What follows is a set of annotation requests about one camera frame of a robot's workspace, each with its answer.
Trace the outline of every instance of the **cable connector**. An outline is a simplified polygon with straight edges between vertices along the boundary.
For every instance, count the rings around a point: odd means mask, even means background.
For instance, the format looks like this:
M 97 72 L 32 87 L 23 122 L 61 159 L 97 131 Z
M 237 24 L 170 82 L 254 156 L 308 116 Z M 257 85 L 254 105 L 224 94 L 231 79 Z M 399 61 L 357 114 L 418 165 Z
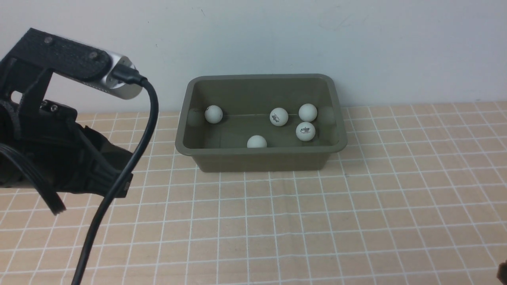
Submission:
M 146 77 L 140 75 L 137 69 L 122 64 L 117 64 L 113 68 L 111 76 L 127 84 L 141 85 L 142 81 L 146 80 Z

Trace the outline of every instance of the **black cable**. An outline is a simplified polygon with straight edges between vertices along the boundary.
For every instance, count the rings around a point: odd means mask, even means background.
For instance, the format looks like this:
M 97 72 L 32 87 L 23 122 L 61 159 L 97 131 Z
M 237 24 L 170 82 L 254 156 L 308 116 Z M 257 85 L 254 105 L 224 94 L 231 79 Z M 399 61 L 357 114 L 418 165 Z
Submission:
M 32 183 L 33 187 L 41 195 L 54 215 L 65 211 L 65 205 L 60 196 L 58 196 L 55 189 L 31 160 L 17 149 L 6 144 L 0 144 L 0 154 L 3 154 L 9 159 L 12 164 L 19 169 L 23 176 Z
M 83 244 L 83 249 L 81 250 L 81 255 L 79 256 L 78 265 L 76 267 L 76 272 L 74 273 L 74 278 L 72 279 L 72 285 L 81 284 L 81 280 L 83 279 L 83 275 L 85 273 L 86 264 L 88 263 L 88 258 L 90 257 L 90 252 L 92 250 L 93 241 L 95 240 L 95 236 L 97 235 L 98 228 L 104 215 L 113 202 L 116 194 L 121 190 L 121 186 L 124 184 L 127 176 L 134 170 L 137 165 L 139 159 L 142 154 L 146 150 L 150 139 L 152 138 L 153 132 L 155 131 L 155 127 L 157 125 L 157 118 L 159 112 L 157 92 L 153 86 L 148 82 L 148 80 L 139 75 L 139 72 L 132 68 L 124 68 L 119 67 L 112 71 L 112 75 L 126 82 L 127 84 L 138 84 L 146 89 L 148 92 L 148 96 L 150 97 L 150 115 L 148 117 L 148 124 L 146 129 L 144 130 L 144 134 L 141 137 L 137 148 L 135 149 L 132 157 L 128 161 L 127 165 L 121 172 L 118 179 L 116 179 L 115 183 L 111 187 L 111 190 L 106 194 L 102 202 L 100 203 L 95 216 L 90 224 L 90 228 L 88 229 L 88 233 L 86 234 L 85 243 Z

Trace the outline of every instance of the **plastic tray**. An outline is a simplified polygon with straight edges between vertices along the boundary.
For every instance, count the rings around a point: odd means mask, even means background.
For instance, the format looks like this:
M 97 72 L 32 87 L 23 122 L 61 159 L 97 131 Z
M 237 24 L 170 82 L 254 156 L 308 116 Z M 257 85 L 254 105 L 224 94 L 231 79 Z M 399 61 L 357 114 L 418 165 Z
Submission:
M 300 106 L 311 103 L 318 116 L 315 138 L 300 141 Z M 204 119 L 209 105 L 222 108 L 218 124 Z M 282 127 L 269 114 L 287 110 Z M 248 149 L 253 135 L 263 136 L 267 148 Z M 175 146 L 191 156 L 203 172 L 289 171 L 322 169 L 331 153 L 347 145 L 347 135 L 331 78 L 320 74 L 204 76 L 187 87 Z

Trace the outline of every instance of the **beige tabletop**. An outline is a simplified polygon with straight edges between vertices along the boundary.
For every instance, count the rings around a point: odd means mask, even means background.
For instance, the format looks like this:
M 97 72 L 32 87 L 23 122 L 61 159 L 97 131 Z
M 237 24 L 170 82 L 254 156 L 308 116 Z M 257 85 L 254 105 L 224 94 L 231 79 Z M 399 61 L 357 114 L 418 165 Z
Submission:
M 507 102 L 344 109 L 321 171 L 202 173 L 158 129 L 99 230 L 83 284 L 500 284 Z M 146 113 L 80 115 L 133 150 Z M 70 284 L 101 197 L 0 191 L 1 284 Z

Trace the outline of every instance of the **white wall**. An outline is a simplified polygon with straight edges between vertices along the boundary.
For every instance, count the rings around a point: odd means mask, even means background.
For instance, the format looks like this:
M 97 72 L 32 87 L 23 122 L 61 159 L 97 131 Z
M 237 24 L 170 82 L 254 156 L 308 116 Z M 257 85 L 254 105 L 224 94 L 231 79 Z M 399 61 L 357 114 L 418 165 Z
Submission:
M 507 98 L 505 0 L 2 0 L 0 54 L 30 27 L 130 57 L 179 110 L 201 75 L 323 73 L 344 105 Z M 79 111 L 147 110 L 62 78 Z

